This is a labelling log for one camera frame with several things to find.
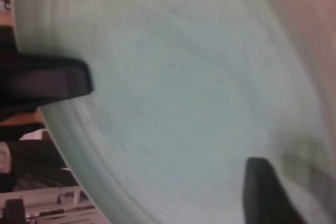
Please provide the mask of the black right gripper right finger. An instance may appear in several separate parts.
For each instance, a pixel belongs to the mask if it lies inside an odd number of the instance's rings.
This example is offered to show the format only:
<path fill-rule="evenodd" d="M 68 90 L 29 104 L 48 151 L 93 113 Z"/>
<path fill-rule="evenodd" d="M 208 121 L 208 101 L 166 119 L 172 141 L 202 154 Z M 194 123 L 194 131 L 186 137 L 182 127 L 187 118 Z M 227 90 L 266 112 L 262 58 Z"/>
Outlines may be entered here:
<path fill-rule="evenodd" d="M 276 171 L 265 158 L 246 162 L 243 186 L 245 223 L 302 223 Z"/>

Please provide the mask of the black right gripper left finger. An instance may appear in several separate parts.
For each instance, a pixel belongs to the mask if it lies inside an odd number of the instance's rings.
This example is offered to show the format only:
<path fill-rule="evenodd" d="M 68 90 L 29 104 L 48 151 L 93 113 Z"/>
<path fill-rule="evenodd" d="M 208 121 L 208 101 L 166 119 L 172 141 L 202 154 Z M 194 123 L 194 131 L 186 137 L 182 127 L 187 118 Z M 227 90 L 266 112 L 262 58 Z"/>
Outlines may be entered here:
<path fill-rule="evenodd" d="M 92 91 L 89 67 L 81 60 L 1 53 L 1 107 L 43 106 Z"/>

